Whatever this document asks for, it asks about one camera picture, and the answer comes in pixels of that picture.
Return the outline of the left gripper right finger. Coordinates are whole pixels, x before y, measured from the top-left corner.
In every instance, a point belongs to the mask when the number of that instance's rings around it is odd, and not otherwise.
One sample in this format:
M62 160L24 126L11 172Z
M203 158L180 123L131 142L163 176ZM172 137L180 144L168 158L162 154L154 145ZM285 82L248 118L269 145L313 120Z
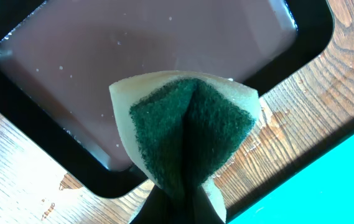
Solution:
M193 224L224 224L210 203L203 187L198 187L189 200L189 217Z

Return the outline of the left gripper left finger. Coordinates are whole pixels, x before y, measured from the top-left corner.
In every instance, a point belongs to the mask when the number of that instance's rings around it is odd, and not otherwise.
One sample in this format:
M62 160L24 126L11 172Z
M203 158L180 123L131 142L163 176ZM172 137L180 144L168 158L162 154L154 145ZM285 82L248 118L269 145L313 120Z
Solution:
M170 197L158 186L154 186L141 209L130 224L173 224L175 210Z

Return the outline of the green and white sponge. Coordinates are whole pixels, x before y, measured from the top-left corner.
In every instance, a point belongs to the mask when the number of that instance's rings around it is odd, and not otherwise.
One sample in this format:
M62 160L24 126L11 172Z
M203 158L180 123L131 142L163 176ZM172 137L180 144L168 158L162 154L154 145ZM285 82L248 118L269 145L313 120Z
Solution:
M125 78L109 92L127 155L170 197L175 223L191 223L189 200L198 187L225 222L212 177L256 124L257 90L206 73L163 71Z

